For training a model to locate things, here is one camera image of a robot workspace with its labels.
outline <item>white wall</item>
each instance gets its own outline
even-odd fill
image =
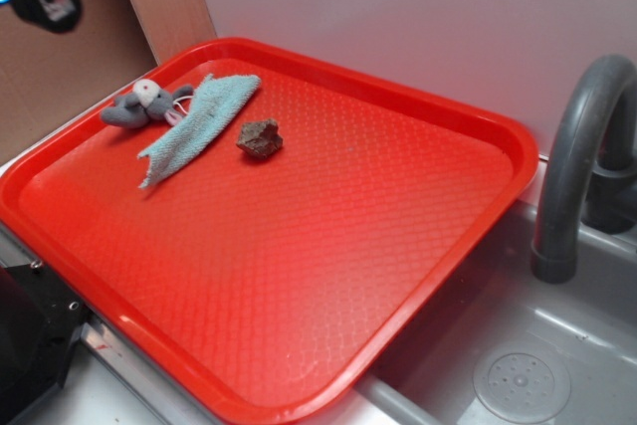
[[[637,0],[206,0],[270,43],[513,116],[544,153],[597,56],[637,61]]]

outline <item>tray rim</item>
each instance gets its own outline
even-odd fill
[[[167,338],[168,341],[174,341],[174,339],[167,337],[144,318],[135,317],[135,314],[130,317],[130,310],[126,308],[126,304],[113,303],[113,291],[103,290],[98,294],[93,291],[94,295],[87,298],[89,304],[92,304],[99,314],[102,314],[103,305],[108,304],[109,314],[106,315],[106,320],[124,333],[144,353],[152,357],[170,376],[213,413],[234,423],[286,423],[311,415],[349,389],[354,380],[370,365],[373,358],[389,343],[390,339],[399,333],[409,319],[453,273],[457,265],[529,184],[536,172],[538,152],[531,134],[521,124],[506,116],[247,39],[224,38],[198,44],[149,71],[143,77],[155,80],[161,85],[166,84],[171,81],[171,78],[174,78],[175,73],[182,72],[183,69],[190,70],[215,59],[236,58],[233,56],[241,52],[244,55],[254,56],[251,58],[251,63],[276,70],[290,77],[299,78],[298,72],[303,69],[310,70],[314,74],[313,84],[327,87],[362,101],[379,104],[382,101],[386,102],[388,98],[401,99],[402,108],[379,106],[412,115],[493,144],[510,158],[513,166],[512,179],[503,191],[494,198],[431,270],[426,281],[421,282],[379,331],[365,343],[354,360],[344,367],[342,373],[308,400],[291,403],[286,407],[254,405],[243,400],[214,377],[211,372],[206,376],[193,376],[191,373],[185,372],[186,367],[178,365],[184,362],[184,356],[187,357],[187,354],[177,354],[165,340],[161,340],[163,337]],[[276,61],[275,68],[272,67],[272,64],[264,65],[264,63],[273,60]],[[48,244],[50,234],[37,224],[33,224],[32,221],[22,218],[19,214],[19,208],[15,206],[17,206],[19,192],[37,172],[46,169],[54,161],[64,156],[70,148],[81,144],[106,127],[99,119],[100,110],[111,105],[114,96],[125,94],[130,90],[131,85],[109,96],[76,121],[68,124],[27,152],[0,176],[0,220],[38,256],[54,265],[54,269],[56,264],[69,265],[65,266],[66,271],[59,272],[80,293],[82,290],[86,290],[86,285],[95,278],[91,278],[87,271],[82,270],[82,266],[76,264],[77,260],[72,254]],[[423,104],[427,104],[427,108],[424,108],[427,111],[423,111]],[[459,117],[468,119],[474,126],[467,128],[459,121]],[[34,158],[39,158],[40,155],[47,158],[48,161],[34,161]],[[363,354],[364,350],[372,353]],[[196,369],[198,363],[192,362],[186,363],[187,368],[194,367]],[[215,391],[212,393],[210,390],[211,382],[214,382],[215,386]]]

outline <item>light blue towel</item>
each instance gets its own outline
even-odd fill
[[[207,76],[195,90],[186,118],[137,156],[150,157],[139,187],[157,184],[188,164],[223,131],[260,83],[256,75]]]

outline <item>plush toy ear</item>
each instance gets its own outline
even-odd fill
[[[179,124],[180,121],[183,120],[183,116],[181,116],[174,109],[167,110],[166,113],[163,114],[163,117],[166,118],[166,121],[168,121],[168,124],[170,124],[170,126],[176,126]]]
[[[194,92],[195,89],[192,87],[192,85],[184,85],[183,87],[179,87],[177,90],[174,91],[174,93],[172,94],[172,99],[177,100],[182,97],[189,97],[194,94]]]
[[[139,80],[132,86],[132,92],[137,94],[139,102],[144,108],[148,108],[152,101],[157,98],[160,90],[161,87],[153,80]]]

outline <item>brown cardboard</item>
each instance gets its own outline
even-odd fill
[[[155,66],[128,0],[82,1],[64,35],[0,8],[0,163]]]

